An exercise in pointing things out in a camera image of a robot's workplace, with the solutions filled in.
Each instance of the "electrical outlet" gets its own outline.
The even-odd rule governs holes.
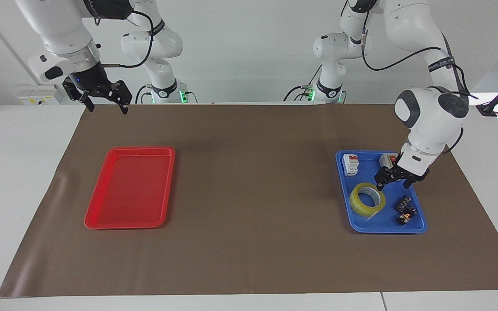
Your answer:
[[[18,99],[23,105],[59,105],[64,95],[53,85],[41,85],[21,90]]]

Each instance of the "plastic tray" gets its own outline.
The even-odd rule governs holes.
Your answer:
[[[105,157],[84,224],[91,229],[157,228],[166,218],[174,149],[118,147]]]
[[[414,188],[409,189],[403,187],[403,181],[396,181],[386,185],[383,193],[386,196],[386,206],[378,214],[371,219],[356,214],[349,203],[349,195],[354,187],[360,183],[372,183],[374,176],[380,169],[379,159],[384,153],[396,153],[393,151],[367,151],[367,150],[340,150],[336,154],[338,163],[339,177],[342,181],[343,195],[345,197],[345,205],[347,206],[347,214],[351,227],[357,232],[368,234],[423,234],[427,231],[428,225],[422,212],[420,202],[416,196]],[[343,170],[342,158],[344,154],[358,155],[358,174],[354,177],[346,177]],[[412,199],[411,205],[416,207],[418,214],[415,215],[407,224],[400,225],[396,218],[400,215],[395,210],[395,205],[400,201],[403,195],[407,195]]]

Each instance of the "blue tray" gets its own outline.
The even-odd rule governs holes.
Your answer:
[[[380,169],[380,157],[384,153],[396,153],[393,151],[369,151],[369,150],[340,150],[335,155],[338,163],[339,177],[342,181],[343,195],[345,197],[345,205],[347,206],[347,214],[349,222],[357,232],[368,234],[423,234],[428,229],[428,224],[425,220],[424,213],[421,210],[420,202],[416,196],[414,188],[409,189],[403,187],[403,181],[396,181],[386,185],[383,193],[386,196],[386,206],[378,214],[371,219],[356,214],[349,203],[349,195],[354,187],[360,183],[372,183],[374,175]],[[342,158],[344,154],[358,155],[358,174],[354,177],[346,177],[343,170]],[[411,206],[416,207],[418,214],[415,215],[407,224],[400,225],[396,218],[400,215],[395,210],[395,205],[399,203],[401,197],[407,195],[412,199]],[[363,203],[374,205],[372,199],[370,202],[363,200]]]

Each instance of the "red tray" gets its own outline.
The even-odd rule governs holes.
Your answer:
[[[90,229],[157,228],[166,218],[174,167],[170,147],[117,147],[105,157],[84,224]]]

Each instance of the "brown paper mat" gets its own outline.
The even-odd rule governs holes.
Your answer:
[[[397,150],[388,105],[97,106],[82,116],[0,297],[498,289],[498,233],[453,156],[415,186],[423,235],[348,224],[335,153]],[[106,152],[172,146],[168,221],[94,231]]]

